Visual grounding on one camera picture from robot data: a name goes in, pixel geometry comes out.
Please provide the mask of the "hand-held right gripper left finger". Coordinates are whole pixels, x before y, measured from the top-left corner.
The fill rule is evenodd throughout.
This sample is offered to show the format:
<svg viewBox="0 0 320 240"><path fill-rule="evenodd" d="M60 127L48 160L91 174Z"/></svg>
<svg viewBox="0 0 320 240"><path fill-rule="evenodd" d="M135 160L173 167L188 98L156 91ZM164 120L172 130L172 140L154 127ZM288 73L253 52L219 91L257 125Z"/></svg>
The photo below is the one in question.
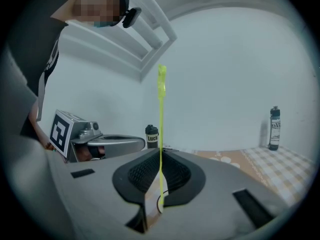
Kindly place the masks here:
<svg viewBox="0 0 320 240"><path fill-rule="evenodd" d="M139 233L147 231L145 194L160 169L160 150L147 149L138 158L118 167L112 183L118 194L128 203L139 205L137 214L125 225Z"/></svg>

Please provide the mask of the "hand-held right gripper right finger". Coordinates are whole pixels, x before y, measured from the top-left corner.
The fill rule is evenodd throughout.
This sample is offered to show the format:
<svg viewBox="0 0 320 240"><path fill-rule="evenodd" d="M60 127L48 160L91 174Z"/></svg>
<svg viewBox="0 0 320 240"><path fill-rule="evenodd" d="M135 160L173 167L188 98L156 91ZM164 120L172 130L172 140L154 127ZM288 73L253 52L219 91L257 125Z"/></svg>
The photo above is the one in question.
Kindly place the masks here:
<svg viewBox="0 0 320 240"><path fill-rule="evenodd" d="M166 180L168 195L165 207L186 205L204 188L206 175L195 162L196 156L186 152L170 151L162 153L162 173Z"/></svg>

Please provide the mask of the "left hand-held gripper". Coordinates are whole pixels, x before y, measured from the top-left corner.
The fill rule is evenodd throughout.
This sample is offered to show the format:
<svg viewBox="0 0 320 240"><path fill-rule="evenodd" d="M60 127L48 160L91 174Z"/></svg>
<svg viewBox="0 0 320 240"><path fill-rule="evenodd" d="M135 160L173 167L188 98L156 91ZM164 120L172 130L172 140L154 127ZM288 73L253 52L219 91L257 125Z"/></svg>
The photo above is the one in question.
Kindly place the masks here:
<svg viewBox="0 0 320 240"><path fill-rule="evenodd" d="M49 141L70 163L79 162L76 145L104 147L105 155L93 161L139 152L146 146L146 141L141 137L103 134L96 121L88 121L58 109L53 117Z"/></svg>

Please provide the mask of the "yellow-green plastic stick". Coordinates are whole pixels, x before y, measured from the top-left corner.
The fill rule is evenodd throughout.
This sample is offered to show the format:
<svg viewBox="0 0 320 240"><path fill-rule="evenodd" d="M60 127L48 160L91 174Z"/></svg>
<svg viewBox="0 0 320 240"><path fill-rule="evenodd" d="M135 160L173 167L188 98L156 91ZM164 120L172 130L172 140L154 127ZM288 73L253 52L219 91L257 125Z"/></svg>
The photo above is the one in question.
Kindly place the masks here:
<svg viewBox="0 0 320 240"><path fill-rule="evenodd" d="M157 77L157 89L158 89L158 100L159 100L159 184L160 184L160 199L159 204L164 204L164 180L163 180L163 121L164 121L164 97L166 96L166 74L167 67L165 65L158 65L158 77Z"/></svg>

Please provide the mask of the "person's left forearm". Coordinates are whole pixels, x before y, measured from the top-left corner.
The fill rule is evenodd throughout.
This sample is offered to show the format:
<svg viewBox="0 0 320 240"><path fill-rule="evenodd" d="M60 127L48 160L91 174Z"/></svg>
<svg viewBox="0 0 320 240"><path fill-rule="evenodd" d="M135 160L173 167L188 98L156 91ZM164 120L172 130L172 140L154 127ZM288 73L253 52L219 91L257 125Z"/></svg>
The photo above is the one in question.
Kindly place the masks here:
<svg viewBox="0 0 320 240"><path fill-rule="evenodd" d="M42 144L42 146L47 150L53 151L55 149L54 146L50 143L49 138L41 129L41 127L38 125L38 122L37 122L38 108L39 108L39 104L38 104L38 101L36 101L33 104L28 114L28 119L33 129L35 130L35 133L39 139L39 142Z"/></svg>

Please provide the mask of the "person's left hand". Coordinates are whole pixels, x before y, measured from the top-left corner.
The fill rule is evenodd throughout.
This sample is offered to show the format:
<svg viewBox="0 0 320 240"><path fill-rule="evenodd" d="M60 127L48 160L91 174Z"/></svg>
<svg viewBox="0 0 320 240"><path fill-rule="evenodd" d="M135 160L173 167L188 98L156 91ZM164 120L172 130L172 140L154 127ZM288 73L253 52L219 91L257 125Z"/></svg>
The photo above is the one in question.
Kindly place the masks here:
<svg viewBox="0 0 320 240"><path fill-rule="evenodd" d="M75 146L75 154L79 162L91 161L92 159L100 159L105 156L105 148L103 146L87 146L86 144L77 144Z"/></svg>

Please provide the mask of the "small black bottle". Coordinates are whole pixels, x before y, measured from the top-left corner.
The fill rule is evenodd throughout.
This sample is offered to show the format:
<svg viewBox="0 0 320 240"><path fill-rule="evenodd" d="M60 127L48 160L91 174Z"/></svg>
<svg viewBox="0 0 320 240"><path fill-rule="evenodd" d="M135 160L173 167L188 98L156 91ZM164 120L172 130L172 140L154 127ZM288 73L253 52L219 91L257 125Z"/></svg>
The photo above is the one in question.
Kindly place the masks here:
<svg viewBox="0 0 320 240"><path fill-rule="evenodd" d="M148 149L158 148L159 130L152 124L145 128L146 145Z"/></svg>

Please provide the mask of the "checked beige floral tablecloth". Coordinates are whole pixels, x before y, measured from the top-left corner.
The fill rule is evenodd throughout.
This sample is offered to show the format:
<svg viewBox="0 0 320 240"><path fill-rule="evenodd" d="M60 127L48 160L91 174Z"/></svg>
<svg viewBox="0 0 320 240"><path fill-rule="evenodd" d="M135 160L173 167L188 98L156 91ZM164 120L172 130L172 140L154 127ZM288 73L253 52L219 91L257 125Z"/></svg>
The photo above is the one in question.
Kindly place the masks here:
<svg viewBox="0 0 320 240"><path fill-rule="evenodd" d="M285 147L271 151L266 147L231 151L185 152L233 165L277 193L289 206L306 194L315 173L315 163Z"/></svg>

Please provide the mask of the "tall dark labelled bottle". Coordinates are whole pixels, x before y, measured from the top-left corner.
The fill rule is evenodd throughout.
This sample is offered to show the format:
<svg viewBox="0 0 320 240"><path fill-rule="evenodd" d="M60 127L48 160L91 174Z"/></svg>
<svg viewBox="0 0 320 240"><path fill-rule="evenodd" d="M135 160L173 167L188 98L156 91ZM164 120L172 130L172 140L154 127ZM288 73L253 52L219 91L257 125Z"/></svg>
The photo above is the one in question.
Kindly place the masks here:
<svg viewBox="0 0 320 240"><path fill-rule="evenodd" d="M274 106L270 109L270 134L268 149L276 151L279 148L280 132L281 132L281 120L280 109L278 106Z"/></svg>

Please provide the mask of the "person's black shirt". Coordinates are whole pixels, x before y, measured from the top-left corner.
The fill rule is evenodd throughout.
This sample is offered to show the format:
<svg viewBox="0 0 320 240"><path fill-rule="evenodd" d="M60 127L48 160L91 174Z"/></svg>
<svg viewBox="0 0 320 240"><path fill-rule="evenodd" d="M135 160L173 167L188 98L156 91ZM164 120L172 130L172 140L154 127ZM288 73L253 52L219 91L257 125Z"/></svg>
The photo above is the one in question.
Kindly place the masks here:
<svg viewBox="0 0 320 240"><path fill-rule="evenodd" d="M40 106L48 78L58 62L60 34L67 26L51 15L65 1L30 0L8 37L13 58Z"/></svg>

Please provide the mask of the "white barred window frame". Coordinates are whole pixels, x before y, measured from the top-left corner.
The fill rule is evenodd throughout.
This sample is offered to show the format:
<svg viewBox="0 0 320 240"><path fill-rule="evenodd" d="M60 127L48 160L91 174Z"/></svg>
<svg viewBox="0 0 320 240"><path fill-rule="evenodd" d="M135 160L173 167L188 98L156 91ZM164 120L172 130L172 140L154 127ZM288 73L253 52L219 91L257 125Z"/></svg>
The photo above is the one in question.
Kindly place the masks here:
<svg viewBox="0 0 320 240"><path fill-rule="evenodd" d="M156 0L129 0L141 8L133 26L96 28L69 21L60 36L63 55L97 64L140 81L177 39L168 17Z"/></svg>

